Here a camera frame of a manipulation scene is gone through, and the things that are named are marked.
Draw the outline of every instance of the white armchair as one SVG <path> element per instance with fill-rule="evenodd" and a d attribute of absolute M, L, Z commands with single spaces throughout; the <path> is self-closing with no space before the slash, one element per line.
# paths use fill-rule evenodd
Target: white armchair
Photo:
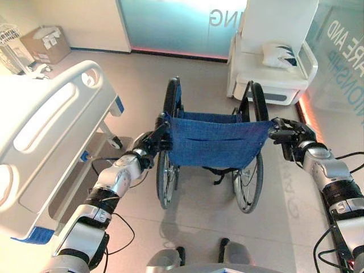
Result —
<path fill-rule="evenodd" d="M 231 40 L 228 97 L 241 100 L 247 83 L 253 80 L 263 87 L 267 103 L 297 103 L 318 68 L 317 60 L 305 41 L 318 2 L 248 0 L 239 31 Z M 286 70 L 263 65 L 262 45 L 268 42 L 292 47 L 297 66 Z"/>

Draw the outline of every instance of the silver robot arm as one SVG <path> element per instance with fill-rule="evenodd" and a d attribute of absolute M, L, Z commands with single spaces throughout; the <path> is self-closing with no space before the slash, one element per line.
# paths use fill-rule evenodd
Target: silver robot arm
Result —
<path fill-rule="evenodd" d="M 338 252 L 354 261 L 354 272 L 364 272 L 364 197 L 347 165 L 316 141 L 305 124 L 276 118 L 269 136 L 281 144 L 286 160 L 301 163 L 314 179 L 333 219 L 332 230 Z"/>
<path fill-rule="evenodd" d="M 84 203 L 76 209 L 58 237 L 57 247 L 41 273 L 89 273 L 104 255 L 109 235 L 105 232 L 118 201 L 133 180 L 153 166 L 167 123 L 145 133 L 132 151 L 104 169 Z"/>

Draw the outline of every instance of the blue wheelchair seat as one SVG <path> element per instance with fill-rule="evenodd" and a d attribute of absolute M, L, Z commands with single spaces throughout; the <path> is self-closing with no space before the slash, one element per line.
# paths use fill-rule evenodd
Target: blue wheelchair seat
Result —
<path fill-rule="evenodd" d="M 242 115 L 179 111 L 169 116 L 173 149 L 172 164 L 245 168 L 260 152 L 270 121 L 243 122 Z"/>

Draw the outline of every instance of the white pillow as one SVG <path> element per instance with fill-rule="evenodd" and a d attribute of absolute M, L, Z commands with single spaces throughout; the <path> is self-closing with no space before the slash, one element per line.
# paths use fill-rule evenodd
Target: white pillow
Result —
<path fill-rule="evenodd" d="M 290 68 L 296 67 L 297 61 L 290 46 L 279 43 L 263 45 L 263 64 L 268 67 Z"/>

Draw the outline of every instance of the glass wall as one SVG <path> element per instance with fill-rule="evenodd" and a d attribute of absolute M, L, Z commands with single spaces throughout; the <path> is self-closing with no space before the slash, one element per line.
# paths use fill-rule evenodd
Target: glass wall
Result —
<path fill-rule="evenodd" d="M 226 59 L 246 0 L 119 0 L 132 49 Z"/>
<path fill-rule="evenodd" d="M 364 150 L 364 1 L 320 1 L 307 41 L 318 72 L 301 104 L 339 156 Z M 348 159 L 353 169 L 363 156 Z M 364 172 L 355 173 L 364 182 Z"/>

